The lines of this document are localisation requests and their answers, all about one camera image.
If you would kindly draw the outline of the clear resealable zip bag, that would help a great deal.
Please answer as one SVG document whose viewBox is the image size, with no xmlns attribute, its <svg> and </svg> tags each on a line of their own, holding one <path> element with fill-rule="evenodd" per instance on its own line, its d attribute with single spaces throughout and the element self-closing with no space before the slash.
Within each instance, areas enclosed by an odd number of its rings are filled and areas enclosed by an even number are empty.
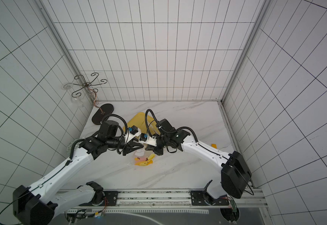
<svg viewBox="0 0 327 225">
<path fill-rule="evenodd" d="M 134 165 L 145 167 L 153 163 L 153 159 L 156 155 L 151 151 L 140 149 L 135 152 L 134 156 Z"/>
</svg>

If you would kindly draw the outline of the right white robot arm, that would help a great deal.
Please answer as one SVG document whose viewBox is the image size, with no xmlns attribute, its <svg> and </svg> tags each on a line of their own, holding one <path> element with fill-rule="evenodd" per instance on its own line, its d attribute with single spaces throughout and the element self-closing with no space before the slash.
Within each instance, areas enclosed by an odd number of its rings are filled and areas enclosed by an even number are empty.
<svg viewBox="0 0 327 225">
<path fill-rule="evenodd" d="M 152 151 L 158 156 L 163 155 L 164 149 L 171 147 L 175 151 L 182 151 L 192 154 L 201 160 L 211 164 L 221 174 L 219 188 L 212 187 L 208 193 L 214 198 L 221 198 L 223 195 L 240 199 L 244 192 L 254 195 L 252 188 L 249 187 L 252 173 L 245 162 L 243 156 L 234 151 L 228 153 L 220 151 L 198 140 L 196 133 L 190 127 L 174 128 L 167 119 L 158 121 L 151 109 L 146 110 L 144 116 L 147 134 L 145 144 L 147 151 Z"/>
</svg>

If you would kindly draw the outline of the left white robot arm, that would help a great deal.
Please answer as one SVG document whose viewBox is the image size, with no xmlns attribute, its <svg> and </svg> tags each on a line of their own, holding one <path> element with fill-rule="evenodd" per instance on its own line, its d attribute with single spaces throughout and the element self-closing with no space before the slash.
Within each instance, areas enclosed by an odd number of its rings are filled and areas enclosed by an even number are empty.
<svg viewBox="0 0 327 225">
<path fill-rule="evenodd" d="M 109 117 L 120 119 L 124 127 Z M 74 141 L 70 156 L 47 175 L 32 183 L 16 188 L 12 194 L 13 215 L 21 225 L 47 225 L 57 215 L 84 203 L 93 206 L 107 204 L 103 187 L 94 181 L 79 188 L 58 194 L 58 191 L 81 169 L 96 160 L 107 150 L 127 155 L 144 147 L 140 139 L 148 135 L 132 126 L 119 115 L 104 116 L 100 128 L 93 135 Z"/>
</svg>

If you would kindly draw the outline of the yellow plastic tray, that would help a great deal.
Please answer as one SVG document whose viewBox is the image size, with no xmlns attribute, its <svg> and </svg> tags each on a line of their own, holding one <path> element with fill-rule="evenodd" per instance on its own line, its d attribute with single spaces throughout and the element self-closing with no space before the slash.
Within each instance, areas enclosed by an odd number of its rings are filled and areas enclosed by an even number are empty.
<svg viewBox="0 0 327 225">
<path fill-rule="evenodd" d="M 149 131 L 152 135 L 158 134 L 160 135 L 160 131 L 156 127 L 156 122 L 151 116 L 147 116 L 147 123 L 149 126 Z M 148 133 L 145 123 L 145 113 L 139 112 L 137 113 L 128 123 L 128 127 L 136 126 L 141 130 L 142 133 Z"/>
</svg>

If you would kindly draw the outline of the black round rack base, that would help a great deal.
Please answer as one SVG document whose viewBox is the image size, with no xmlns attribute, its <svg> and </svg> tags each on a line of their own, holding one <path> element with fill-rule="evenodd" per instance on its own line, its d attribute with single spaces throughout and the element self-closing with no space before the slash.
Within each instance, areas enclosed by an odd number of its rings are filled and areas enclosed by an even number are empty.
<svg viewBox="0 0 327 225">
<path fill-rule="evenodd" d="M 95 125 L 100 125 L 104 116 L 113 113 L 113 111 L 114 111 L 114 106 L 112 104 L 107 104 L 107 103 L 103 104 L 98 108 L 96 113 L 93 115 L 91 121 Z"/>
</svg>

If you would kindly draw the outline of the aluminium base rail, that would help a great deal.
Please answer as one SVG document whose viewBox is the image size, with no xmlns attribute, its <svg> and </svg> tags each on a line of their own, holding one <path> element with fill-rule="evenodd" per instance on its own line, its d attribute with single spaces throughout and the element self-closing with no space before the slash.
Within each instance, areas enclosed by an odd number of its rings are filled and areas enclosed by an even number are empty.
<svg viewBox="0 0 327 225">
<path fill-rule="evenodd" d="M 204 189 L 123 189 L 105 190 L 99 206 L 82 203 L 64 211 L 72 221 L 94 218 L 108 213 L 197 213 L 207 214 L 209 209 L 230 209 L 234 213 L 242 208 L 267 208 L 264 194 L 254 189 L 236 199 L 228 194 L 211 197 Z"/>
</svg>

